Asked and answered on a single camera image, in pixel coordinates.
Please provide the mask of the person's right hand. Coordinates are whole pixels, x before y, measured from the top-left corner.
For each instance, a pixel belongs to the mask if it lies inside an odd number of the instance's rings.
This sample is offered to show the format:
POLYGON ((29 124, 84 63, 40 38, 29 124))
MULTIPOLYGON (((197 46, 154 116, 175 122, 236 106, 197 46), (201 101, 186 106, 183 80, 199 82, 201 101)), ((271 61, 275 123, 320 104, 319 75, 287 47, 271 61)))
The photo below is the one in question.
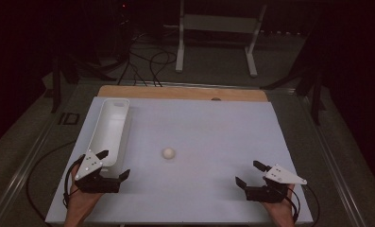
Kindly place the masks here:
POLYGON ((262 206, 277 227, 295 227, 292 204, 288 200, 279 203, 262 202, 262 206))

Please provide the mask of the white plastic bin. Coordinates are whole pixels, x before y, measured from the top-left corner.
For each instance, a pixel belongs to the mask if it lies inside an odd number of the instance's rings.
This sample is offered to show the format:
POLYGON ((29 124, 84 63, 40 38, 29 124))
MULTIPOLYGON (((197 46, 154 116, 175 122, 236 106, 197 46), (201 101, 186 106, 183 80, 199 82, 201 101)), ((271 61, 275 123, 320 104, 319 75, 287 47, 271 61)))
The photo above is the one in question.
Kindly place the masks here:
POLYGON ((131 124, 128 110, 129 100, 124 98, 106 98, 101 105, 88 151, 109 152, 100 160, 105 178, 117 178, 122 173, 131 124))

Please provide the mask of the white table mat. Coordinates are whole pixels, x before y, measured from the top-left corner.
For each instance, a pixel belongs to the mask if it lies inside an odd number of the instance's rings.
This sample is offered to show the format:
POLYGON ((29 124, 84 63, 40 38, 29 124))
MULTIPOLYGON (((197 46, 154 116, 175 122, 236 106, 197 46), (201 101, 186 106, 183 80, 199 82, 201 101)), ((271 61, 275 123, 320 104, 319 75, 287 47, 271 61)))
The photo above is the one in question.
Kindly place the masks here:
POLYGON ((235 177, 264 185, 253 166, 295 169, 269 102, 133 98, 117 193, 104 195, 95 224, 261 224, 268 214, 247 201, 235 177), (162 157, 165 148, 176 157, 162 157))

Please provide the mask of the black tripod stand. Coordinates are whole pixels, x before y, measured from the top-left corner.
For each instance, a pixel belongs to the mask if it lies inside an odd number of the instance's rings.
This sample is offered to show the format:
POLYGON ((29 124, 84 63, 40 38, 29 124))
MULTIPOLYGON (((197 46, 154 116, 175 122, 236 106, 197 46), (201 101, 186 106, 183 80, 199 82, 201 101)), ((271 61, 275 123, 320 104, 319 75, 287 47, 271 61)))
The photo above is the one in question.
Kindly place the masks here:
POLYGON ((274 90, 283 84, 300 79, 295 94, 297 96, 307 96, 312 92, 311 117, 313 121, 319 125, 319 109, 322 72, 321 68, 325 64, 324 51, 322 50, 322 42, 314 33, 310 33, 306 38, 304 45, 300 49, 292 68, 287 76, 273 83, 262 86, 263 90, 274 90))
POLYGON ((105 81, 114 81, 113 78, 104 75, 97 69, 94 69, 87 62, 82 61, 73 55, 66 54, 54 56, 52 59, 52 113, 55 113, 61 104, 61 78, 65 78, 70 84, 77 84, 79 81, 78 68, 92 74, 95 78, 105 81))

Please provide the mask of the wooden table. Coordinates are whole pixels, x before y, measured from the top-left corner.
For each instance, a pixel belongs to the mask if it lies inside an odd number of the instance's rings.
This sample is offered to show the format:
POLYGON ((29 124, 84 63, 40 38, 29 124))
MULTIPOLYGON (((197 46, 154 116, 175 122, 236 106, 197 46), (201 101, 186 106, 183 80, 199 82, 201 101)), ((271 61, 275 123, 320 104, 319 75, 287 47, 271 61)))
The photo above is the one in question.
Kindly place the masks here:
POLYGON ((268 98, 264 91, 227 88, 104 85, 99 89, 97 95, 99 97, 164 98, 189 100, 211 100, 213 97, 219 97, 222 101, 268 101, 268 98))

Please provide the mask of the person's left hand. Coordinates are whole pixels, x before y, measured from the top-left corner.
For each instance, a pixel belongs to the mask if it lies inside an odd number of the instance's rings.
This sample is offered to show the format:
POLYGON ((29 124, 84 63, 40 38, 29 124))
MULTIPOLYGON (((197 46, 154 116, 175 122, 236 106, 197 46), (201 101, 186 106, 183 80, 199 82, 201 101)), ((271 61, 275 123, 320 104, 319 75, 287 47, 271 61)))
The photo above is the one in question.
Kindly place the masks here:
POLYGON ((79 165, 71 170, 72 184, 64 227, 82 227, 84 220, 92 213, 103 193, 84 193, 76 186, 76 174, 79 165))

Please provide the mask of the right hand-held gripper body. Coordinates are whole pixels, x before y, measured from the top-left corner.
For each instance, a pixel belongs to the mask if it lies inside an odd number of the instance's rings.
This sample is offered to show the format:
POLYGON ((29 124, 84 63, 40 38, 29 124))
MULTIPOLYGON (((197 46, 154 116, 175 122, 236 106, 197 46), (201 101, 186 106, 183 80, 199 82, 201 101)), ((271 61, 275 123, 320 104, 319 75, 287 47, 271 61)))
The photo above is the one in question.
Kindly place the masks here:
POLYGON ((282 166, 274 165, 264 173, 265 185, 248 186, 245 189, 248 201, 278 203, 287 197, 289 184, 306 185, 307 181, 282 166))

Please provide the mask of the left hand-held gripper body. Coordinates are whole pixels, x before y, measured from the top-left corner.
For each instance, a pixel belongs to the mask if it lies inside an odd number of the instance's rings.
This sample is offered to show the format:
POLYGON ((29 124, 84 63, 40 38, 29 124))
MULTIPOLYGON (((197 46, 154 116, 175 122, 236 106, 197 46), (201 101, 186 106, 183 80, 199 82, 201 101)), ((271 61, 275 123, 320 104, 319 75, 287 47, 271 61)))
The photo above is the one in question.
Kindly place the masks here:
POLYGON ((102 160, 99 160, 93 152, 88 152, 80 157, 75 177, 79 190, 84 193, 117 193, 119 191, 121 184, 118 181, 119 176, 110 178, 101 175, 102 160))

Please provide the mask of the white metal stand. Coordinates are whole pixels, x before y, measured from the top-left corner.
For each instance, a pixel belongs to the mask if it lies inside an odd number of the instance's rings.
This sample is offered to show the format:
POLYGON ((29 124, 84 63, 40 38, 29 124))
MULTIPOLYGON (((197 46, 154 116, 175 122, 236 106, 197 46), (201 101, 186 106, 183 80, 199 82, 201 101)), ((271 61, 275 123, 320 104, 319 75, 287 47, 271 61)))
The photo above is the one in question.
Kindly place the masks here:
POLYGON ((189 14, 185 12, 185 0, 179 0, 179 47, 176 58, 176 71, 181 73, 184 64, 184 31, 216 31, 251 34, 252 39, 245 47, 247 68, 252 78, 258 76, 257 67, 253 57, 253 49, 257 42, 267 5, 261 5, 259 15, 254 18, 227 17, 215 15, 189 14))

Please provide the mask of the metal floor rail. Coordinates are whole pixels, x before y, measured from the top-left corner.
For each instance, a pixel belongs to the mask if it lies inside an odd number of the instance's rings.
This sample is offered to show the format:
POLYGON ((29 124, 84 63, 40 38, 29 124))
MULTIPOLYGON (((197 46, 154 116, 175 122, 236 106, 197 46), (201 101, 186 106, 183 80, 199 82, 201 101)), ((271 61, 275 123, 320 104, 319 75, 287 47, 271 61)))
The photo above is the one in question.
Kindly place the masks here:
POLYGON ((322 129, 315 123, 310 114, 311 103, 309 98, 306 96, 299 96, 298 102, 301 106, 301 109, 305 112, 307 121, 309 122, 310 126, 315 132, 315 137, 320 145, 321 155, 324 159, 324 163, 328 169, 329 175, 332 178, 334 187, 336 188, 339 198, 345 208, 351 226, 366 227, 363 216, 361 215, 358 206, 348 187, 348 184, 346 183, 345 178, 343 177, 342 172, 334 159, 332 150, 326 140, 326 137, 322 129))
POLYGON ((50 98, 39 97, 0 139, 0 226, 59 119, 52 106, 50 98))

